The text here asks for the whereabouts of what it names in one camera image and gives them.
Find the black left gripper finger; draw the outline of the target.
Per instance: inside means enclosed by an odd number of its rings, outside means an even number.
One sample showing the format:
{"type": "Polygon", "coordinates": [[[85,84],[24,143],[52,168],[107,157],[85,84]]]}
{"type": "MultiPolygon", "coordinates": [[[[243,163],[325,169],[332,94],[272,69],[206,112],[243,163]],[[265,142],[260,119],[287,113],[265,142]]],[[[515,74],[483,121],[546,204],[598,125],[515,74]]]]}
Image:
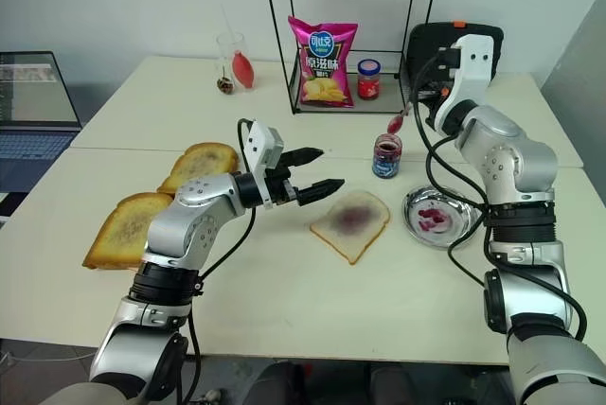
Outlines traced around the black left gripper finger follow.
{"type": "Polygon", "coordinates": [[[335,193],[345,184],[344,179],[326,179],[311,186],[297,190],[297,202],[300,206],[321,201],[335,193]]]}
{"type": "Polygon", "coordinates": [[[278,160],[279,168],[301,167],[307,165],[320,156],[324,152],[318,148],[305,147],[296,150],[282,152],[278,160]]]}

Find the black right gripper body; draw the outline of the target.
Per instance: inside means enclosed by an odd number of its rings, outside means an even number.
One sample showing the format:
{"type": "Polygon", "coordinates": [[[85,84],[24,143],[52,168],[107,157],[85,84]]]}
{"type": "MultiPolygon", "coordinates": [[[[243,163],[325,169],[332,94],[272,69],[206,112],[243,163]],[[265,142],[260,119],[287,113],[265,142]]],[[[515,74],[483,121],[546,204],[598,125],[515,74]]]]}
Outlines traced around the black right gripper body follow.
{"type": "Polygon", "coordinates": [[[447,82],[429,82],[424,84],[420,90],[431,90],[433,92],[432,116],[425,118],[425,123],[432,129],[435,127],[435,119],[438,109],[449,96],[449,84],[447,82]]]}

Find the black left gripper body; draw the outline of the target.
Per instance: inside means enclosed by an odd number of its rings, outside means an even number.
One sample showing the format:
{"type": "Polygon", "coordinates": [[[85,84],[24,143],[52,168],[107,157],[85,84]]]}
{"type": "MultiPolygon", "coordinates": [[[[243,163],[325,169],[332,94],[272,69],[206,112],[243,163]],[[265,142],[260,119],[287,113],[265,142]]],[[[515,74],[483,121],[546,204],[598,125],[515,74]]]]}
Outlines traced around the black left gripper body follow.
{"type": "Polygon", "coordinates": [[[297,202],[298,205],[302,205],[298,188],[291,184],[290,178],[291,171],[287,166],[278,164],[275,168],[265,169],[264,182],[272,203],[282,205],[297,202]]]}

